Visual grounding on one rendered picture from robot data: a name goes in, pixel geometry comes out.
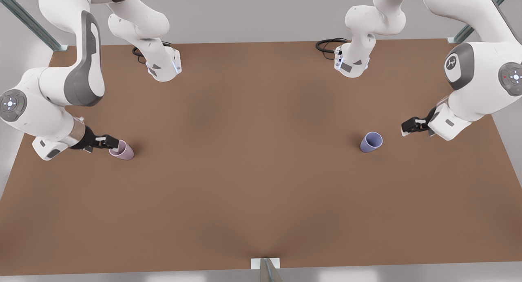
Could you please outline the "pink cup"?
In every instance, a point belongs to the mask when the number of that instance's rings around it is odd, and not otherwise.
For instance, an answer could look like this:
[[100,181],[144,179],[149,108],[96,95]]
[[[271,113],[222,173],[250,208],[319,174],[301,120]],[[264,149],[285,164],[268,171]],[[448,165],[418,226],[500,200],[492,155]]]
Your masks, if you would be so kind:
[[119,158],[121,160],[131,160],[134,158],[134,151],[132,150],[132,148],[129,146],[129,144],[127,144],[125,141],[123,140],[119,140],[119,144],[118,144],[118,147],[116,148],[111,148],[110,150],[108,150],[109,153],[116,157],[116,158]]

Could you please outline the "purple cup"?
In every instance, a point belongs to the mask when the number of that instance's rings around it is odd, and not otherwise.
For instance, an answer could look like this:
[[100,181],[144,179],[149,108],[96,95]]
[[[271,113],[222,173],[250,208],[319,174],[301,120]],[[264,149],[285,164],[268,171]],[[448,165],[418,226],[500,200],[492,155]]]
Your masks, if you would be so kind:
[[379,133],[369,132],[363,137],[360,150],[365,153],[372,152],[382,146],[382,144],[383,138]]

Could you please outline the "silver frame post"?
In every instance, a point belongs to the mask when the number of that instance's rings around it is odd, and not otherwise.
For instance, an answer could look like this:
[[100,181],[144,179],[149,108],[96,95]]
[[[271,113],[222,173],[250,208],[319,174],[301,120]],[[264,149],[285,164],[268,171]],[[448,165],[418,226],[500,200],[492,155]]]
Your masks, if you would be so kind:
[[45,30],[37,20],[35,20],[17,0],[0,0],[15,17],[17,17],[29,30],[32,31],[42,42],[52,51],[60,52],[68,50],[67,45],[60,44],[47,30]]
[[449,16],[471,26],[481,41],[522,44],[522,40],[493,0],[451,1],[456,7]]
[[280,258],[251,258],[250,269],[259,269],[259,282],[283,282],[278,269]]

